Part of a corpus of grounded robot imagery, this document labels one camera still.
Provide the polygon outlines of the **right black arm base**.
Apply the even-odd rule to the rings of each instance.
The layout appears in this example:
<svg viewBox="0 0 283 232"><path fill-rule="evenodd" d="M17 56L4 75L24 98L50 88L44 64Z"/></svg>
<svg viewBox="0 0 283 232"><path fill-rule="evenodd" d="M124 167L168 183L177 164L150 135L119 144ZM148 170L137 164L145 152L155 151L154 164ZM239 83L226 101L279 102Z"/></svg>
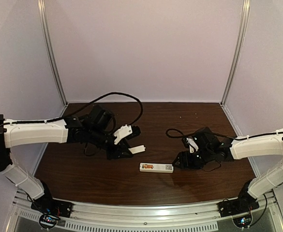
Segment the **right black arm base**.
<svg viewBox="0 0 283 232"><path fill-rule="evenodd" d="M227 217L249 212L259 208L259 203L251 197L236 198L233 200L223 200L217 203L220 216Z"/></svg>

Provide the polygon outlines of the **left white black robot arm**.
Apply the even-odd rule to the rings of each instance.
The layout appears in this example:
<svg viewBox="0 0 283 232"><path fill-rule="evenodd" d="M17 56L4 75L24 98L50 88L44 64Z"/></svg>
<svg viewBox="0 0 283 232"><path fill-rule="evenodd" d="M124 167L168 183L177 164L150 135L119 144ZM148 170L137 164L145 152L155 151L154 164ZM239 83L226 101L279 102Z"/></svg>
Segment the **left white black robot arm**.
<svg viewBox="0 0 283 232"><path fill-rule="evenodd" d="M115 132L107 132L114 120L110 111L98 105L87 115L61 119L14 121L0 115L0 173L24 190L40 210L50 212L56 203L47 185L11 157L11 148L39 143L86 143L105 150L109 160L144 152L143 145L130 147L126 141L140 134L139 127L124 125Z"/></svg>

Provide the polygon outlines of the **copper AA battery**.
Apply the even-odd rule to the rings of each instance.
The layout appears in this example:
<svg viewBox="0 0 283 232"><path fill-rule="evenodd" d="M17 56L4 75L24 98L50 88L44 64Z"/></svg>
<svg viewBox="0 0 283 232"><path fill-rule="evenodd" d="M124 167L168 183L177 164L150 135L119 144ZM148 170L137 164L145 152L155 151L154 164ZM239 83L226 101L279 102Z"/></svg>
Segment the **copper AA battery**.
<svg viewBox="0 0 283 232"><path fill-rule="evenodd" d="M143 169L153 169L153 165L143 164L142 168Z"/></svg>

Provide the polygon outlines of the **white remote control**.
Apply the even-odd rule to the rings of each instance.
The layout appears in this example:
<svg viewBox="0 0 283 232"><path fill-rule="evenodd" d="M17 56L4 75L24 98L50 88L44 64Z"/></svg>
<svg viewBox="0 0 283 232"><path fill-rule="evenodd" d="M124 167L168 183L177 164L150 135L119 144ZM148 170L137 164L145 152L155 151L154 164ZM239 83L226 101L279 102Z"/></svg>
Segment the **white remote control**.
<svg viewBox="0 0 283 232"><path fill-rule="evenodd" d="M143 169L143 164L153 165L153 169ZM149 172L149 173L173 173L174 167L172 164L162 164L162 163L140 163L139 165L140 172Z"/></svg>

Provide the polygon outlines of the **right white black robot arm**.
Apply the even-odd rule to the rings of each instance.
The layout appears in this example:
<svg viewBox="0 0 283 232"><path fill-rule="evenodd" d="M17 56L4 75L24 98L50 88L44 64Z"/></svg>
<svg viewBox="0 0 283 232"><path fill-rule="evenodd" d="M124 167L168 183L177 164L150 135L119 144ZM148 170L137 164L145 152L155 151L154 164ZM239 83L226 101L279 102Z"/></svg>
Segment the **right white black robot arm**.
<svg viewBox="0 0 283 232"><path fill-rule="evenodd" d="M265 173L245 183L237 202L244 207L256 202L267 191L283 183L283 129L258 135L230 137L214 133L209 127L184 134L186 151L179 152L172 165L179 169L199 170L209 162L230 162L248 157L278 155L281 161Z"/></svg>

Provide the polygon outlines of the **white battery cover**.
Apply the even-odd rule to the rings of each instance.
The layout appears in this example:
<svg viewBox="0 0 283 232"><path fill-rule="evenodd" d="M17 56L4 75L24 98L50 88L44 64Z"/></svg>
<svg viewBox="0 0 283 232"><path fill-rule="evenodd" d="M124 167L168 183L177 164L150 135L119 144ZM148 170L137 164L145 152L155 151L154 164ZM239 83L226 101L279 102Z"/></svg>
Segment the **white battery cover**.
<svg viewBox="0 0 283 232"><path fill-rule="evenodd" d="M139 145L139 146L135 146L135 147L131 147L129 148L129 151L135 155L135 154L138 154L138 153L142 153L142 152L145 152L146 151L146 147L144 145Z"/></svg>

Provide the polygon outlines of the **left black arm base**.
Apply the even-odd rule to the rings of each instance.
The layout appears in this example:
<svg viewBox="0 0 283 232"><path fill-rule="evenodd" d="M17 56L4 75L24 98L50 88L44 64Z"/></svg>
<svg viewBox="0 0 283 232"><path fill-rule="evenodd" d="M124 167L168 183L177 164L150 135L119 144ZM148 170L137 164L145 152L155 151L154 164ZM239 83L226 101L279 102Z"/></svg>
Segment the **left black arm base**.
<svg viewBox="0 0 283 232"><path fill-rule="evenodd" d="M72 207L73 204L71 202L55 200L53 198L39 198L33 200L31 203L31 209L64 218L70 217Z"/></svg>

